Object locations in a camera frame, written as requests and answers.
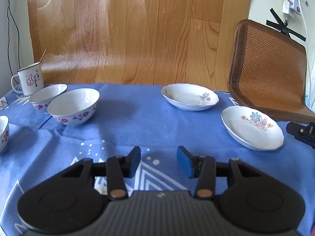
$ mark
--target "table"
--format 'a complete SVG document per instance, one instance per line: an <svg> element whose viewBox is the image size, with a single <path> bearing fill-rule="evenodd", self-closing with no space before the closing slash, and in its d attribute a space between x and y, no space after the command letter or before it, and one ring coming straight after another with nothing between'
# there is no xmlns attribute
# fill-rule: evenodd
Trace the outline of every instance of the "table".
<svg viewBox="0 0 315 236"><path fill-rule="evenodd" d="M9 107L0 115L9 117L10 138L0 156L0 225L7 236L26 229L16 212L23 192L82 158L102 162L112 155L126 155L136 145L142 158L135 177L125 180L129 194L138 189L193 191L197 180L186 178L176 161L176 149L184 145L194 155L207 154L220 162L240 158L298 191L306 203L298 231L310 234L315 152L286 133L287 122L278 123L283 147L251 151L233 140L221 121L222 110L237 104L229 93L217 91L216 106L189 112L169 104L160 93L161 86L99 83L69 85L68 91L82 87L97 89L100 100L95 114L80 127L58 123L12 90L6 95ZM95 187L105 194L106 184L105 178L97 178ZM226 179L217 178L216 193L226 188Z"/></svg>

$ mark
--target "wood grain surface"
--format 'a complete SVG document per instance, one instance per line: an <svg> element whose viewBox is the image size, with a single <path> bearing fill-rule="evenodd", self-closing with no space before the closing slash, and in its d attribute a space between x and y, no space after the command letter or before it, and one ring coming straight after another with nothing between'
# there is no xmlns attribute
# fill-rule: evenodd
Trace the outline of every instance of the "wood grain surface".
<svg viewBox="0 0 315 236"><path fill-rule="evenodd" d="M216 88L229 91L227 78L233 52L233 40L236 25L248 18L249 0L224 0L219 32L217 53L215 56Z"/></svg>
<svg viewBox="0 0 315 236"><path fill-rule="evenodd" d="M45 83L227 90L236 24L249 0L28 0Z"/></svg>
<svg viewBox="0 0 315 236"><path fill-rule="evenodd" d="M216 89L214 65L219 30L218 23L198 19L190 20L186 66L188 83Z"/></svg>

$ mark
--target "thumbs up graphic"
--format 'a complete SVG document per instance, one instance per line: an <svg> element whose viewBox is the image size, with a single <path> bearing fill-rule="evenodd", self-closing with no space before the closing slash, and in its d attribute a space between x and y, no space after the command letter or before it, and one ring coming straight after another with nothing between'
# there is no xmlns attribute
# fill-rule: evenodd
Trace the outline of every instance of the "thumbs up graphic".
<svg viewBox="0 0 315 236"><path fill-rule="evenodd" d="M32 86L33 83L34 83L34 81L32 80L32 76L33 76L33 75L29 75L29 77L28 77L28 79L27 79L27 81L26 81L28 86Z"/></svg>

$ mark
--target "floral plate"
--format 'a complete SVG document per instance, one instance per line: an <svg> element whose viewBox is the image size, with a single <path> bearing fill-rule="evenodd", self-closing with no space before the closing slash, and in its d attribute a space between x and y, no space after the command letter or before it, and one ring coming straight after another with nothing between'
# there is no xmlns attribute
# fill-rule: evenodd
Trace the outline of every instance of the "floral plate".
<svg viewBox="0 0 315 236"><path fill-rule="evenodd" d="M163 87L161 93L170 104L187 111L206 110L219 101L212 90L193 84L170 84Z"/></svg>
<svg viewBox="0 0 315 236"><path fill-rule="evenodd" d="M245 106L230 106L221 119L229 134L241 145L255 151L276 150L283 145L281 128L268 115Z"/></svg>

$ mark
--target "floral bowl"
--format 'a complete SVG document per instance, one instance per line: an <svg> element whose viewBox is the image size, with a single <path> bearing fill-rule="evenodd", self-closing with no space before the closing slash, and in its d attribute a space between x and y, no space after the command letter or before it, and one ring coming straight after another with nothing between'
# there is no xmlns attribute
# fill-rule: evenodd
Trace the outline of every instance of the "floral bowl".
<svg viewBox="0 0 315 236"><path fill-rule="evenodd" d="M29 98L29 102L39 111L47 112L49 104L59 95L66 92L67 84L56 84L35 92Z"/></svg>
<svg viewBox="0 0 315 236"><path fill-rule="evenodd" d="M212 90L193 84L170 84L164 86L161 93L170 104L187 111L206 110L219 101Z"/></svg>
<svg viewBox="0 0 315 236"><path fill-rule="evenodd" d="M72 90L55 98L47 111L61 124L80 126L94 114L99 98L95 89Z"/></svg>
<svg viewBox="0 0 315 236"><path fill-rule="evenodd" d="M281 128L260 111L245 106L230 106L223 110L221 119L229 134L249 149L271 151L283 145Z"/></svg>
<svg viewBox="0 0 315 236"><path fill-rule="evenodd" d="M0 116L0 155L7 149L7 143L9 142L9 118L5 115Z"/></svg>

